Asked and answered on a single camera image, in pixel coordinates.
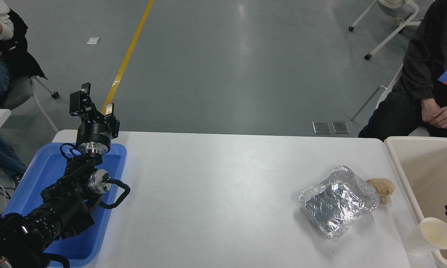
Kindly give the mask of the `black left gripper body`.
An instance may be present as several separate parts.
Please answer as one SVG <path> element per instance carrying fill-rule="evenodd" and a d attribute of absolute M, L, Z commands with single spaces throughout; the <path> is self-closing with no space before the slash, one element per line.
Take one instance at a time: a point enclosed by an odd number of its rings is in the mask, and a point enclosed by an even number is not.
<path fill-rule="evenodd" d="M 76 145 L 98 143 L 109 146 L 112 139 L 111 128 L 106 124 L 82 121 L 77 131 Z"/>

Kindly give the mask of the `badge person's right hand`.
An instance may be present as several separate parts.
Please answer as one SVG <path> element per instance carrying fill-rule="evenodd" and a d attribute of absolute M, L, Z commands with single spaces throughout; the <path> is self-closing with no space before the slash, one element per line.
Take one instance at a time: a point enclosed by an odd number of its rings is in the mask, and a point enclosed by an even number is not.
<path fill-rule="evenodd" d="M 436 112 L 440 110 L 440 106 L 436 103 L 433 98 L 420 99 L 421 105 L 421 119 L 424 123 L 434 125 L 434 120 L 436 119 Z"/>

